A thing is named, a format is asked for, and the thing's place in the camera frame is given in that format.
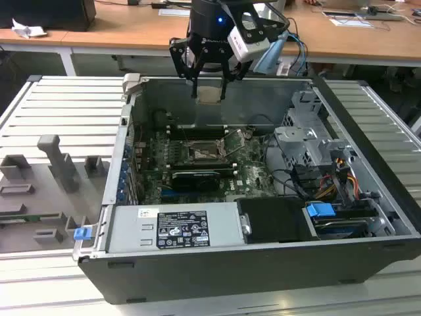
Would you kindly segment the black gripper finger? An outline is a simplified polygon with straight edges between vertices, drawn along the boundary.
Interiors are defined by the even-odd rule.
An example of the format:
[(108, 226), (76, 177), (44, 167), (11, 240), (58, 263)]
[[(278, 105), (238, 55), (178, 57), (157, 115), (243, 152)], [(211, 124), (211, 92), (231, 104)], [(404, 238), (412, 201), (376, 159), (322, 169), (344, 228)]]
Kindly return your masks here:
[(238, 63), (233, 70), (229, 66), (230, 54), (223, 48), (220, 48), (220, 65), (222, 67), (222, 85), (220, 100), (226, 98), (226, 90), (229, 82), (242, 80), (245, 76), (245, 65)]
[(192, 82), (191, 97), (197, 98), (198, 77), (200, 69), (187, 65), (187, 39), (171, 38), (169, 52), (178, 76)]

